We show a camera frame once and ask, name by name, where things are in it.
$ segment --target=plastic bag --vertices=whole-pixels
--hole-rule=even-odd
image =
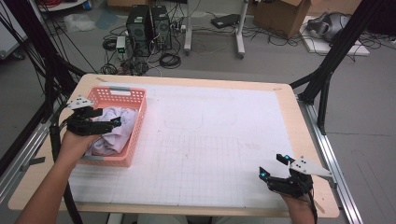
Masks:
[[[95,23],[85,14],[71,14],[65,16],[64,24],[66,25],[67,33],[90,31],[96,28]]]

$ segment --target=aluminum rail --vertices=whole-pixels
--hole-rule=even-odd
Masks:
[[[322,154],[323,160],[326,161],[329,170],[333,173],[334,182],[336,183],[336,189],[338,192],[338,197],[344,207],[344,211],[346,214],[346,218],[348,219],[350,224],[362,224],[361,214],[358,211],[358,207],[356,206],[352,195],[347,187],[347,182],[344,179],[343,173],[341,171],[340,166],[338,165],[338,161],[335,158],[335,155],[332,151],[332,146],[330,145],[329,138],[326,135],[323,135],[320,131],[319,126],[317,125],[318,113],[313,105],[303,105],[303,108],[306,110],[306,113],[309,117],[309,122],[314,130],[314,134],[318,140],[318,145],[320,147],[320,152]]]
[[[19,176],[24,173],[32,163],[32,158],[41,148],[49,133],[50,119],[45,123],[39,123],[23,145],[21,151],[8,166],[0,177],[0,203],[7,197],[12,187],[16,184]]]

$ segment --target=cardboard box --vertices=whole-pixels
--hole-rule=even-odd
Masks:
[[[149,5],[151,6],[152,0],[107,0],[107,5],[114,9],[131,10],[133,5]]]
[[[277,0],[260,2],[254,13],[254,24],[274,34],[291,38],[297,35],[311,7],[321,0]]]
[[[352,15],[360,3],[361,0],[321,0],[309,8],[308,15],[320,16],[325,11]]]

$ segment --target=grid paper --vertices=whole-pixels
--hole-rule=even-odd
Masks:
[[[288,175],[292,156],[272,91],[103,83],[143,88],[148,109],[129,168],[78,165],[78,202],[272,208],[259,175]]]

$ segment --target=fabric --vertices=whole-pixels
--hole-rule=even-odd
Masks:
[[[103,115],[94,121],[110,121],[117,117],[120,117],[121,126],[93,141],[85,153],[86,156],[109,156],[122,151],[134,129],[136,110],[121,107],[104,108]]]

